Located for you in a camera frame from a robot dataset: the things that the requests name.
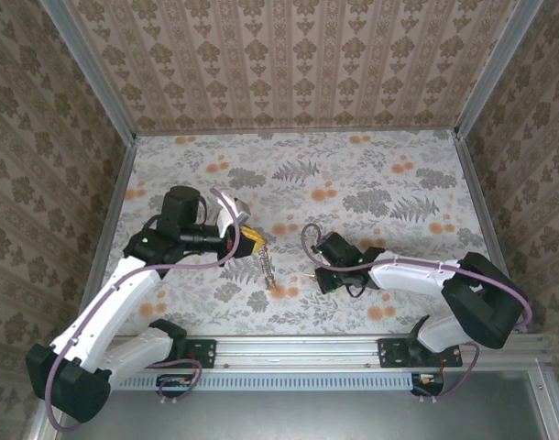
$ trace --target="wire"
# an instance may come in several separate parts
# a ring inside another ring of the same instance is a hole
[[[346,268],[338,268],[338,267],[335,267],[335,266],[329,266],[327,264],[324,264],[323,262],[321,262],[320,260],[318,260],[314,257],[314,255],[312,254],[312,252],[308,249],[308,246],[306,245],[306,232],[311,227],[314,228],[314,230],[316,230],[316,234],[317,234],[316,241],[318,242],[318,240],[320,240],[321,235],[322,235],[320,227],[318,225],[314,224],[314,223],[309,223],[308,225],[306,225],[302,229],[302,231],[300,233],[301,246],[302,246],[302,249],[304,250],[304,253],[306,254],[306,257],[308,257],[311,261],[314,262],[314,264],[316,264],[317,266],[320,266],[321,268],[324,268],[324,269],[327,269],[327,270],[332,270],[334,272],[348,272],[348,271],[351,271],[351,270],[371,269],[371,268],[375,268],[377,266],[384,266],[386,264],[394,263],[394,264],[408,264],[408,265],[411,265],[411,266],[419,266],[419,267],[423,267],[423,268],[450,270],[452,272],[456,272],[458,274],[465,275],[465,276],[467,276],[469,278],[472,278],[474,280],[478,280],[478,281],[485,282],[487,284],[491,284],[492,286],[495,286],[499,289],[502,289],[506,293],[509,293],[511,296],[513,296],[518,301],[518,303],[521,304],[521,306],[523,307],[524,312],[525,312],[524,319],[522,320],[521,323],[518,323],[515,326],[515,328],[523,329],[532,320],[532,308],[530,307],[530,305],[528,304],[526,299],[523,296],[521,296],[517,291],[513,290],[510,286],[504,284],[503,282],[493,280],[490,277],[486,277],[485,275],[481,275],[479,273],[472,272],[471,270],[465,270],[465,269],[461,269],[461,268],[456,268],[455,266],[449,266],[447,264],[439,264],[439,263],[434,263],[434,262],[431,262],[431,261],[422,261],[422,260],[413,259],[413,258],[387,258],[387,259],[382,259],[382,260],[379,260],[379,261],[372,261],[370,263],[360,264],[358,266],[351,266],[351,267],[346,267]]]
[[[188,394],[190,394],[190,392],[196,387],[196,385],[198,385],[198,381],[200,380],[200,377],[203,374],[203,365],[198,360],[195,359],[178,359],[178,360],[171,360],[169,362],[158,362],[156,364],[149,365],[149,368],[151,369],[162,369],[164,367],[172,367],[174,365],[180,365],[180,364],[194,365],[195,367],[198,367],[198,373],[196,373],[196,377],[194,378],[194,380],[192,381],[188,389],[185,392],[183,392],[180,396],[176,397],[176,401],[181,401],[182,399],[188,397]],[[166,376],[165,378],[162,378],[162,381],[159,383],[159,388],[158,388],[158,395],[162,400],[166,399],[166,396],[163,395],[163,387],[165,386],[165,384],[178,379],[179,378],[176,378],[174,376],[171,377]]]
[[[159,214],[153,215],[149,220],[147,220],[147,222],[145,222],[145,224],[143,225],[143,229],[149,229],[151,225],[153,225],[153,222],[155,222],[158,219],[159,219]]]
[[[349,292],[349,296],[350,296],[351,298],[358,298],[359,296],[361,296],[361,295],[363,294],[363,292],[365,291],[365,288],[367,287],[367,285],[365,284],[365,285],[361,288],[361,291],[359,291],[359,293],[358,293],[357,295],[354,295],[354,294],[351,292],[351,284],[346,284],[345,287],[346,287],[346,291]]]
[[[74,429],[76,429],[78,426],[80,426],[79,423],[75,424],[74,426],[62,426],[58,422],[58,419],[56,419],[55,414],[53,413],[53,408],[52,408],[52,405],[51,405],[51,390],[52,390],[52,386],[53,386],[53,380],[56,377],[56,374],[58,372],[58,368],[60,367],[60,363],[65,358],[68,351],[70,351],[70,348],[72,348],[75,344],[77,344],[78,337],[80,337],[80,335],[84,331],[84,328],[86,328],[86,325],[88,325],[88,323],[90,323],[93,316],[98,312],[98,310],[100,310],[100,308],[103,306],[103,304],[106,302],[106,300],[114,292],[118,291],[118,289],[121,287],[121,285],[123,285],[123,283],[125,283],[127,280],[129,280],[131,277],[134,277],[138,273],[146,272],[148,270],[173,270],[173,269],[203,270],[203,269],[215,268],[215,267],[222,266],[223,264],[225,264],[236,253],[236,250],[239,247],[239,238],[241,237],[241,229],[240,229],[240,224],[238,223],[238,220],[236,218],[235,210],[230,206],[230,204],[226,201],[224,196],[218,190],[216,190],[215,188],[212,188],[210,190],[210,192],[217,199],[219,199],[222,202],[223,206],[229,212],[229,214],[231,215],[231,218],[233,219],[233,226],[235,227],[235,240],[233,242],[233,247],[231,248],[230,252],[228,254],[226,254],[224,257],[222,257],[221,259],[219,259],[218,261],[215,261],[215,262],[212,262],[212,263],[154,264],[152,266],[145,266],[143,268],[131,270],[130,272],[127,273],[127,275],[124,275],[123,277],[121,277],[120,280],[118,280],[113,286],[111,286],[104,293],[104,295],[93,306],[93,308],[90,310],[90,312],[84,317],[84,319],[82,319],[82,322],[80,323],[78,328],[76,328],[76,330],[74,331],[70,340],[68,341],[66,346],[61,350],[61,352],[58,354],[55,361],[51,365],[51,368],[49,369],[48,379],[47,379],[46,384],[45,384],[45,396],[44,396],[45,410],[46,410],[46,414],[47,414],[48,419],[49,419],[49,423],[54,427],[54,429],[56,431],[58,431],[60,433],[70,433]]]
[[[461,379],[459,379],[457,382],[455,382],[455,384],[451,387],[450,390],[444,391],[441,394],[439,394],[438,396],[432,396],[432,394],[430,392],[428,392],[427,390],[425,390],[424,388],[421,387],[417,387],[414,385],[414,389],[418,390],[419,392],[421,392],[422,394],[429,396],[432,398],[433,402],[437,401],[439,399],[444,399],[445,397],[448,397],[452,394],[454,394],[459,388],[461,388],[461,385],[463,385],[465,383],[465,381],[467,380],[467,378],[471,375],[471,372],[473,371],[473,368],[475,367],[475,364],[477,363],[477,360],[479,359],[479,353],[481,352],[481,350],[479,349],[479,346],[475,343],[475,342],[465,342],[464,343],[465,346],[471,346],[475,348],[475,355],[473,355],[473,360],[471,360],[471,363],[469,364],[469,367],[467,367],[465,374],[463,376],[461,376]]]

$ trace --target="floral wallpaper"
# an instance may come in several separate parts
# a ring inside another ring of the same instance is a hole
[[[467,144],[559,377],[559,0],[543,2]]]
[[[361,249],[426,259],[486,253],[448,130],[139,137],[137,145],[108,269],[171,186],[199,189],[209,223],[217,209],[208,190],[216,187],[250,205],[248,223],[267,239],[277,287],[267,288],[258,255],[220,269],[171,271],[126,321],[124,335],[160,317],[193,335],[408,332],[445,307],[402,290],[322,295],[306,275],[314,265],[300,245],[309,222]]]
[[[76,315],[124,147],[37,1],[0,1],[0,439],[37,403],[25,367]]]
[[[141,134],[452,127],[517,0],[69,0]]]

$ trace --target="floral tablecloth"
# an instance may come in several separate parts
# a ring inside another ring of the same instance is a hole
[[[266,288],[258,256],[221,269],[171,271],[122,335],[159,317],[191,335],[401,333],[444,306],[404,290],[358,299],[344,288],[320,294],[300,247],[309,222],[362,250],[380,246],[426,259],[487,253],[450,131],[141,137],[137,148],[107,270],[171,186],[199,189],[210,223],[216,203],[208,190],[215,187],[250,205],[249,224],[268,241],[279,287]]]

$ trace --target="metal bracket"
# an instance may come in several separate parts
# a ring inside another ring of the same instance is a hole
[[[450,346],[442,353],[430,353],[424,350],[419,357],[411,355],[411,348],[406,338],[394,337],[379,339],[379,364],[383,369],[400,368],[437,368],[444,364],[446,368],[463,366],[459,346]]]

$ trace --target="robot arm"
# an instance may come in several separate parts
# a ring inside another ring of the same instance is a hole
[[[404,258],[380,247],[370,247],[362,254],[335,232],[324,236],[312,250],[322,255],[331,266],[340,268],[372,261],[384,262],[370,269],[351,271],[316,269],[315,278],[323,293],[345,285],[351,296],[355,296],[351,287],[361,289],[360,293],[365,288],[402,289],[432,297],[442,296],[447,304],[445,311],[424,316],[411,334],[415,339],[412,343],[430,353],[440,353],[471,340],[485,347],[502,348],[523,310],[522,304],[502,289],[450,270],[458,268],[475,272],[524,296],[498,268],[475,252],[467,253],[460,260],[443,262]]]
[[[263,245],[263,239],[253,229],[243,225],[250,216],[248,207],[224,194],[223,197],[241,225],[241,237],[234,258],[257,252]],[[183,356],[185,331],[164,320],[152,323],[143,334],[106,352],[126,318],[166,276],[166,269],[140,271],[121,284],[104,302],[100,301],[117,281],[133,270],[155,264],[174,264],[188,254],[213,252],[218,259],[228,254],[236,240],[234,228],[229,227],[233,224],[231,215],[219,200],[223,209],[216,225],[197,225],[200,202],[204,203],[204,200],[193,188],[171,188],[164,197],[161,214],[131,237],[124,249],[125,255],[119,260],[111,278],[76,321],[49,346],[35,344],[29,350],[27,371],[34,392],[40,399],[44,398],[52,364],[69,342],[73,345],[60,362],[53,381],[51,401],[78,422],[87,422],[100,411],[112,384],[118,384],[165,358],[173,360]],[[82,324],[85,324],[82,333],[73,340],[75,330]]]

